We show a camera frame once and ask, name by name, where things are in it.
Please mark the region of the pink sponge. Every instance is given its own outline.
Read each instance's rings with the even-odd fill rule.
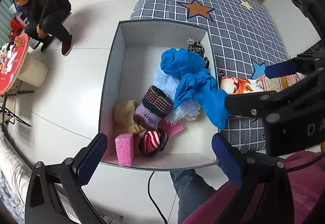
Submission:
[[[133,160],[133,133],[120,134],[115,139],[119,166],[131,166]]]

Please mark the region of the red stool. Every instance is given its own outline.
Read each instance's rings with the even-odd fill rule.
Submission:
[[[20,33],[21,31],[25,28],[24,26],[22,26],[18,21],[16,21],[15,19],[12,19],[10,21],[10,28],[12,29],[12,37],[15,39]]]

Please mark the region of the man in black jacket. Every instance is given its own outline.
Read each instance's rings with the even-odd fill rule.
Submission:
[[[62,42],[62,55],[67,56],[70,53],[72,35],[62,25],[62,21],[71,11],[69,0],[14,0],[14,2],[23,7],[21,12],[30,21],[25,33],[43,43],[42,52],[55,36]]]

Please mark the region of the white tiled floor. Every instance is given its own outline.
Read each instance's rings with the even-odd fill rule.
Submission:
[[[62,56],[58,40],[44,53],[40,47],[31,50],[49,66],[49,74],[35,93],[17,98],[16,113],[32,127],[18,122],[8,127],[15,145],[31,164],[54,164],[74,157],[97,134],[104,74],[116,26],[129,19],[137,1],[70,0],[71,17],[77,21],[71,53]],[[24,83],[23,89],[35,88]],[[218,167],[210,168],[198,172],[206,174],[207,182],[214,182],[211,185],[217,188],[226,179]],[[150,173],[100,164],[83,190],[101,214],[113,212],[128,224],[163,223],[147,195]],[[155,173],[151,195],[163,214],[170,216],[168,223],[176,224],[178,204],[174,203],[176,192],[169,172]]]

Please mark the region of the striped knitted hat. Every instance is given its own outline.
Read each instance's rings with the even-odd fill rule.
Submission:
[[[135,147],[139,148],[141,154],[152,158],[164,150],[168,141],[168,135],[160,128],[157,130],[146,130],[135,137]]]
[[[155,86],[151,86],[135,110],[133,120],[148,130],[157,130],[158,123],[173,109],[173,101]]]

